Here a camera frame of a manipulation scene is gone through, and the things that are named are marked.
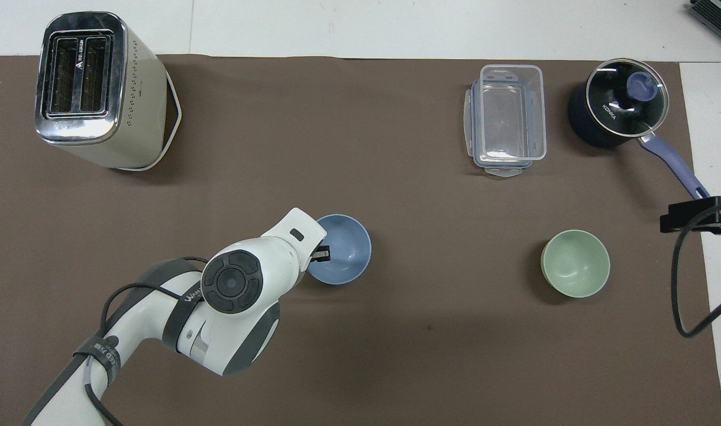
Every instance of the plastic food container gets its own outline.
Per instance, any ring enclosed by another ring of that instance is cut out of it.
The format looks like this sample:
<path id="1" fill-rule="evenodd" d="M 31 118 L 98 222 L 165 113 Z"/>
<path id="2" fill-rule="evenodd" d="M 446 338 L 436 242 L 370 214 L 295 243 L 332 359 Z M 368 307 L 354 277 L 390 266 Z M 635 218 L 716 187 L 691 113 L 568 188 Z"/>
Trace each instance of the plastic food container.
<path id="1" fill-rule="evenodd" d="M 465 92 L 465 146 L 487 173 L 519 175 L 547 154 L 542 80 L 534 65 L 487 65 Z"/>

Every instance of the velcro strap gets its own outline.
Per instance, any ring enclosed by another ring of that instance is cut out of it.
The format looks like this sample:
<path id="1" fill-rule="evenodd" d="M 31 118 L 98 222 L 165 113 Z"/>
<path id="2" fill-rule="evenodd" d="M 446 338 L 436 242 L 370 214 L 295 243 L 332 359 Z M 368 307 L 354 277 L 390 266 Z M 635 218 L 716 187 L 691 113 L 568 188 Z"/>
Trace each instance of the velcro strap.
<path id="1" fill-rule="evenodd" d="M 176 306 L 171 311 L 166 326 L 163 327 L 163 345 L 171 350 L 179 351 L 176 348 L 179 335 L 182 334 L 184 324 L 187 324 L 189 316 L 192 315 L 192 311 L 202 299 L 203 289 L 200 288 L 200 281 L 198 281 L 176 301 Z"/>
<path id="2" fill-rule="evenodd" d="M 74 351 L 73 355 L 76 354 L 93 356 L 100 364 L 103 364 L 105 372 L 108 374 L 108 385 L 114 381 L 121 369 L 121 356 L 111 342 L 102 337 L 88 337 L 78 350 Z"/>

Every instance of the green bowl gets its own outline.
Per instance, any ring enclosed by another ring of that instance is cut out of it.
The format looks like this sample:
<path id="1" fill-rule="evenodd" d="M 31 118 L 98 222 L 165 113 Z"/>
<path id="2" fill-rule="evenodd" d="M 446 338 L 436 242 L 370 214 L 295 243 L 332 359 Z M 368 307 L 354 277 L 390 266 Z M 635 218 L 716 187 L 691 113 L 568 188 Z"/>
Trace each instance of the green bowl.
<path id="1" fill-rule="evenodd" d="M 542 273 L 560 293 L 588 297 L 607 282 L 610 256 L 594 235 L 585 230 L 566 230 L 544 246 Z"/>

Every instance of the white table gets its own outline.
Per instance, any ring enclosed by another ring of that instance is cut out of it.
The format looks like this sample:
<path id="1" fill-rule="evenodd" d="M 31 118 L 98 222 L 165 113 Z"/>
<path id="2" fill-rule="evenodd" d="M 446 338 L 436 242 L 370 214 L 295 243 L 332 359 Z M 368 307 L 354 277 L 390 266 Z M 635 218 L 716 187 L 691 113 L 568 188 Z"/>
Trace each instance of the white table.
<path id="1" fill-rule="evenodd" d="M 721 195 L 721 40 L 689 16 L 686 5 L 687 0 L 0 0 L 0 54 L 39 54 L 44 28 L 58 14 L 107 10 L 157 54 L 672 60 L 681 63 L 695 172 L 712 194 Z M 721 301 L 721 237 L 703 235 L 703 245 L 714 307 Z M 712 327 L 721 387 L 721 318 Z"/>

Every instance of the stainless steel toaster top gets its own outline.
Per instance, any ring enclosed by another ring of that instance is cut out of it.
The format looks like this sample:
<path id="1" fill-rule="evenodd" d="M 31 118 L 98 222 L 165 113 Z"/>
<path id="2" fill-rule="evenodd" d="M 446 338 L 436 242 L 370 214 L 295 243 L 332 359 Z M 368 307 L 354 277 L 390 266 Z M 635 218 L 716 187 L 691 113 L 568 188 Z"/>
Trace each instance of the stainless steel toaster top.
<path id="1" fill-rule="evenodd" d="M 100 143 L 116 132 L 128 63 L 128 29 L 108 12 L 63 14 L 42 40 L 35 127 L 49 143 Z"/>

